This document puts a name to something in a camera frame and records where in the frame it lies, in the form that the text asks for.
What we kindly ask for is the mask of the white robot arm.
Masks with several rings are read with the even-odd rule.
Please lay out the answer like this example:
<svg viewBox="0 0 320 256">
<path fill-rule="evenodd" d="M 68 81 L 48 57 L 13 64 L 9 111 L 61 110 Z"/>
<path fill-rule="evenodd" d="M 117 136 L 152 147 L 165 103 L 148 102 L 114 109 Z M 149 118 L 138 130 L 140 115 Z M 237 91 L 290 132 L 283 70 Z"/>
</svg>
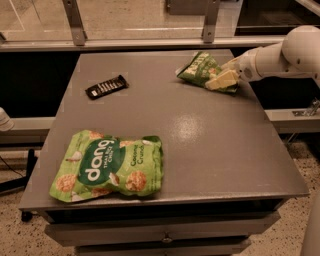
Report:
<svg viewBox="0 0 320 256">
<path fill-rule="evenodd" d="M 237 82 L 267 77 L 310 78 L 319 81 L 320 30 L 304 25 L 291 30 L 282 41 L 257 47 L 222 65 L 222 72 L 209 80 L 209 88 L 224 88 Z M 253 245 L 238 256 L 319 256 L 320 193 L 291 199 L 281 210 L 284 218 L 264 235 L 255 235 Z"/>
</svg>

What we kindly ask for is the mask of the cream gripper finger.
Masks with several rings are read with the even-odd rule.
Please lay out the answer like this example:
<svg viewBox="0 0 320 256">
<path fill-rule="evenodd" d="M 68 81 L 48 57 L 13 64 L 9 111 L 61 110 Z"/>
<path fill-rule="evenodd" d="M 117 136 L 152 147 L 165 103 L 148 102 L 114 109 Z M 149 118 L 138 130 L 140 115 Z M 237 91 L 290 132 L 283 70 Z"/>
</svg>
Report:
<svg viewBox="0 0 320 256">
<path fill-rule="evenodd" d="M 226 70 L 226 69 L 235 69 L 236 68 L 236 65 L 237 65 L 237 62 L 238 62 L 239 58 L 236 57 L 236 58 L 233 58 L 232 60 L 224 63 L 222 66 L 221 66 L 221 69 L 222 70 Z"/>
<path fill-rule="evenodd" d="M 205 88 L 209 90 L 224 89 L 238 83 L 238 74 L 235 70 L 223 70 L 219 74 L 210 74 Z"/>
</svg>

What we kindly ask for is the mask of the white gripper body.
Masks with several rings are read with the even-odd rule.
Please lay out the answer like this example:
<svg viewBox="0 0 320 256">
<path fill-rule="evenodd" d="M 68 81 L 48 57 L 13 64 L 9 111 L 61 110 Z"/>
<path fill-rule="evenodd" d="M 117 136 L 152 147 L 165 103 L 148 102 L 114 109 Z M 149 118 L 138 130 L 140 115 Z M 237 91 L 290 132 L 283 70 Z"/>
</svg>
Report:
<svg viewBox="0 0 320 256">
<path fill-rule="evenodd" d="M 261 47 L 250 49 L 236 58 L 235 70 L 242 80 L 252 82 L 262 79 L 256 66 L 256 57 L 260 50 Z"/>
</svg>

